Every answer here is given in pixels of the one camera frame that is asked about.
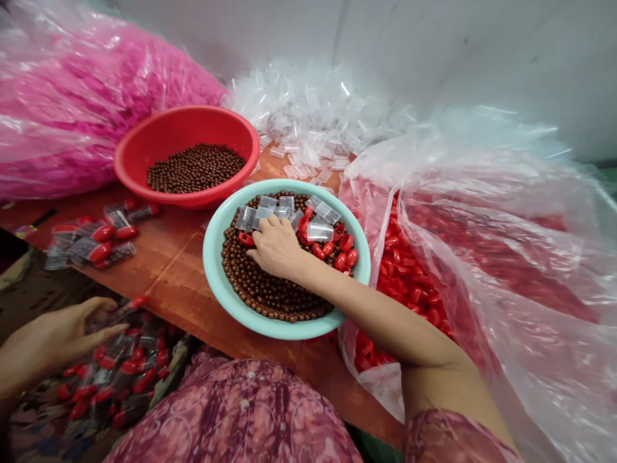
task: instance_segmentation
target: light blue plastic bowl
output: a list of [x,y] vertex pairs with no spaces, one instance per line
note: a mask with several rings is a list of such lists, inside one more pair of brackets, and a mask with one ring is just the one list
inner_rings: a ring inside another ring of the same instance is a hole
[[353,268],[353,277],[360,283],[368,284],[371,275],[371,256],[368,241],[358,220],[352,212],[335,196],[319,186],[298,180],[274,179],[264,180],[245,186],[235,192],[217,209],[206,230],[204,238],[204,269],[206,278],[220,304],[238,322],[247,328],[270,338],[283,340],[305,340],[322,336],[343,323],[345,316],[334,309],[325,317],[306,322],[288,323],[271,320],[259,315],[247,307],[234,293],[222,266],[223,232],[229,228],[238,207],[245,205],[260,194],[293,191],[296,194],[316,195],[341,214],[348,233],[353,236],[355,249],[358,250],[358,262]]

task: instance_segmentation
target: clear plastic bag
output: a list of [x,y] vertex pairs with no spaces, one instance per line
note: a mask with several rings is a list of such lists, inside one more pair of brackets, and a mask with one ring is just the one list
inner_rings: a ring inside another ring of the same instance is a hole
[[133,24],[72,0],[0,9],[0,201],[77,194],[113,181],[112,157],[142,119],[218,105],[218,80]]
[[[398,222],[443,299],[527,461],[617,460],[617,210],[550,127],[487,108],[369,148],[339,198],[359,217],[379,276]],[[400,367],[350,371],[398,420]]]

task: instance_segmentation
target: white wall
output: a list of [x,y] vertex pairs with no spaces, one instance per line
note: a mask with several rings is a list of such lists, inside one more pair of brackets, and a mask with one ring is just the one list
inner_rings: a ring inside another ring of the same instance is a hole
[[497,105],[557,124],[582,161],[617,163],[617,0],[106,1],[223,78],[325,59],[420,114]]

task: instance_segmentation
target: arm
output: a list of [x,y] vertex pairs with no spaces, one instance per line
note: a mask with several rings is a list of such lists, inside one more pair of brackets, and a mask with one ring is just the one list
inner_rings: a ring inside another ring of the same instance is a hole
[[378,346],[401,364],[406,419],[429,408],[458,412],[486,426],[514,448],[514,442],[478,371],[437,328],[394,299],[343,275],[303,251],[289,222],[262,219],[254,232],[259,266],[332,302]]
[[116,303],[92,298],[65,309],[41,315],[15,331],[0,348],[0,455],[12,461],[8,436],[11,414],[21,393],[41,379],[85,356],[99,344],[122,333],[126,324],[86,335],[93,319],[105,319]]

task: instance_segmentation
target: red plastic bowl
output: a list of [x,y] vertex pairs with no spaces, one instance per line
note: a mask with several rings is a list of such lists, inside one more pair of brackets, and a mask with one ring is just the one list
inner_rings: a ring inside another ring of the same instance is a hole
[[[225,144],[246,159],[246,165],[226,182],[199,192],[161,193],[146,185],[148,167],[197,143]],[[155,114],[130,130],[116,148],[114,168],[120,181],[138,196],[186,209],[209,209],[242,188],[259,154],[257,131],[239,114],[215,106],[182,106]]]

